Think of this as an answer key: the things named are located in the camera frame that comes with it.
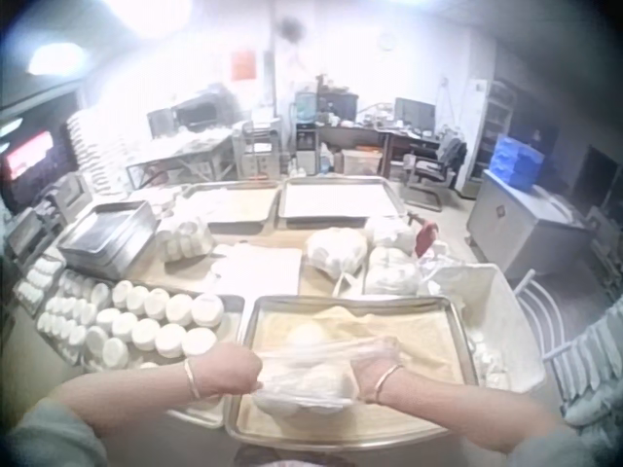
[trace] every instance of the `bracelet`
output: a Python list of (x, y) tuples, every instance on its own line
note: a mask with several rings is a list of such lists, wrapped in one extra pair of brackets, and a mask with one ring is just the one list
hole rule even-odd
[(378, 404), (378, 405), (381, 404), (381, 402), (379, 401), (379, 396), (381, 395), (381, 389), (383, 389), (383, 385), (385, 384), (387, 379), (391, 375), (396, 373), (398, 370), (400, 370), (401, 368), (404, 368), (404, 365), (402, 365), (400, 363), (396, 363), (393, 367), (391, 367), (389, 370), (387, 370), (385, 373), (383, 373), (383, 375), (379, 378), (379, 382), (377, 382), (377, 385), (374, 386), (374, 402), (376, 404)]
[(197, 385), (195, 383), (195, 375), (193, 375), (193, 370), (191, 370), (191, 363), (188, 361), (188, 358), (184, 360), (184, 371), (186, 372), (186, 376), (188, 377), (188, 384), (191, 386), (191, 392), (196, 400), (200, 400), (202, 398), (199, 390), (197, 389)]

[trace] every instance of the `sleeve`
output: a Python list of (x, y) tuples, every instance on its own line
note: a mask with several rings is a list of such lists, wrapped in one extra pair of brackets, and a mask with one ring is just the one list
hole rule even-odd
[(591, 452), (570, 429), (523, 441), (508, 456), (509, 467), (597, 467)]
[(106, 466), (106, 449), (93, 430), (60, 403), (44, 399), (8, 435), (18, 465)]

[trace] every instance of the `blue plastic box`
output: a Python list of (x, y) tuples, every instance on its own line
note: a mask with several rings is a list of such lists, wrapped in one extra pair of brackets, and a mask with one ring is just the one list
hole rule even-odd
[(500, 135), (489, 170), (511, 187), (528, 192), (536, 182), (544, 159), (535, 148)]

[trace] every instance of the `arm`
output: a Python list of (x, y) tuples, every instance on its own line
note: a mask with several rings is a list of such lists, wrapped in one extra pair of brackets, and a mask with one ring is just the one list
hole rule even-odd
[[(201, 396), (209, 397), (254, 391), (262, 362), (244, 347), (219, 343), (205, 355), (190, 359), (190, 367)], [(102, 436), (141, 417), (190, 403), (194, 397), (184, 365), (176, 363), (84, 375), (65, 382), (50, 399)]]
[(375, 386), (391, 359), (353, 362), (362, 399), (378, 402), (444, 426), (478, 446), (508, 453), (524, 440), (560, 429), (562, 421), (526, 396), (477, 386), (449, 384), (399, 369)]

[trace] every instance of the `hand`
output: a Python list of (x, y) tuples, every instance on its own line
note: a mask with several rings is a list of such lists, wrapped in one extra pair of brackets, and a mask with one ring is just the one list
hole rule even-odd
[(359, 399), (367, 404), (379, 402), (376, 400), (377, 383), (385, 372), (397, 363), (398, 359), (393, 357), (373, 357), (350, 362), (359, 386)]
[(203, 397), (249, 394), (260, 385), (262, 360), (235, 343), (217, 343), (205, 355), (190, 359), (190, 365)]

